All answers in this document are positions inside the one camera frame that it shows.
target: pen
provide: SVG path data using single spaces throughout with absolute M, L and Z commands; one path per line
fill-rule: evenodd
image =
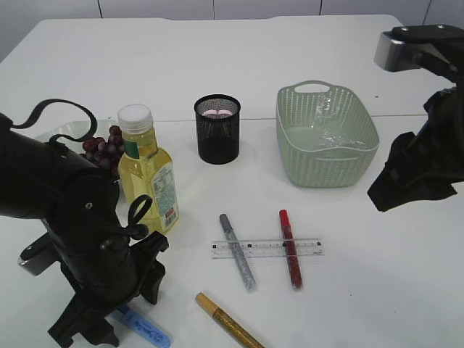
M 282 235 L 284 239 L 293 239 L 289 216 L 286 210 L 278 212 L 281 218 Z M 297 249 L 293 241 L 285 242 L 285 253 L 287 254 L 287 263 L 289 264 L 290 280 L 294 290 L 300 290 L 303 287 L 302 274 L 299 272 Z
M 168 348 L 171 345 L 169 337 L 126 304 L 113 312 L 112 317 L 134 330 L 155 347 Z
M 216 323 L 221 325 L 238 343 L 246 348 L 264 348 L 261 343 L 253 338 L 245 331 L 234 319 L 228 316 L 226 312 L 221 310 L 213 301 L 206 295 L 200 292 L 196 298 L 196 303 L 208 313 Z
M 225 239 L 228 241 L 238 241 L 235 232 L 233 232 L 231 222 L 227 218 L 227 215 L 219 215 L 219 221 L 223 227 Z M 239 268 L 240 276 L 244 281 L 246 290 L 248 292 L 253 292 L 256 290 L 257 286 L 256 282 L 254 281 L 252 270 L 249 269 L 244 251 L 241 249 L 239 243 L 229 243 L 229 247 L 231 248 L 233 258 L 235 259 L 237 267 Z

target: red marker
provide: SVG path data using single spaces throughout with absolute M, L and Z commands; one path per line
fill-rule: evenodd
M 284 239 L 293 239 L 291 234 L 291 226 L 289 216 L 286 210 L 278 212 L 281 217 L 282 235 Z M 300 290 L 303 287 L 302 274 L 299 272 L 297 249 L 293 241 L 285 242 L 285 252 L 287 254 L 287 263 L 289 264 L 289 272 L 291 285 L 294 290 Z

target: green label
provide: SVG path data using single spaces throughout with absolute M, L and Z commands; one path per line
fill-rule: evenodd
M 138 154 L 138 146 L 135 141 L 130 141 L 130 140 L 124 140 L 124 151 L 125 153 L 132 158 L 140 158 L 140 155 Z
M 166 231 L 179 216 L 172 163 L 165 164 L 158 171 L 153 177 L 152 185 L 162 228 Z

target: light green basket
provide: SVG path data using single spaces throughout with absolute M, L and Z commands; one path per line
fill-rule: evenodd
M 328 91 L 295 91 L 310 84 L 327 86 Z M 316 80 L 284 87 L 276 109 L 278 147 L 287 175 L 297 186 L 351 186 L 376 155 L 376 127 L 348 88 Z

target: cooking oil bottle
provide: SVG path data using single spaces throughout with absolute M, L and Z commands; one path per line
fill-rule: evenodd
M 148 107 L 128 105 L 119 111 L 117 118 L 125 146 L 118 166 L 124 194 L 129 204 L 142 194 L 153 198 L 141 223 L 148 226 L 150 233 L 166 234 L 179 218 L 173 161 L 158 147 Z

